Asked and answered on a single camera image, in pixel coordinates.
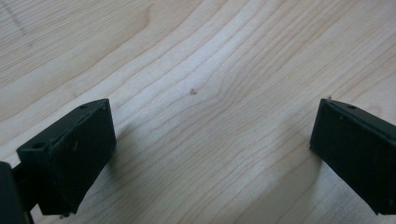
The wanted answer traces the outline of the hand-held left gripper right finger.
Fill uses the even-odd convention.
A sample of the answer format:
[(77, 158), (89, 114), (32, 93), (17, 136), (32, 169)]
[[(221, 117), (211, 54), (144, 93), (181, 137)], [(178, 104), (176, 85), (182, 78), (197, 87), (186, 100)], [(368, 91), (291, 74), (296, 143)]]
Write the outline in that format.
[(322, 99), (310, 149), (377, 214), (396, 215), (396, 126), (354, 105)]

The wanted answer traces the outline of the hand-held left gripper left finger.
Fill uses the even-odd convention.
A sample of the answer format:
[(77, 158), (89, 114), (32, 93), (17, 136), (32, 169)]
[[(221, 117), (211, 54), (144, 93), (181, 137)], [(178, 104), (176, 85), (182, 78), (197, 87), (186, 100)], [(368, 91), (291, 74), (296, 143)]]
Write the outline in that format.
[(116, 144), (107, 99), (76, 107), (17, 149), (22, 204), (44, 215), (75, 214)]

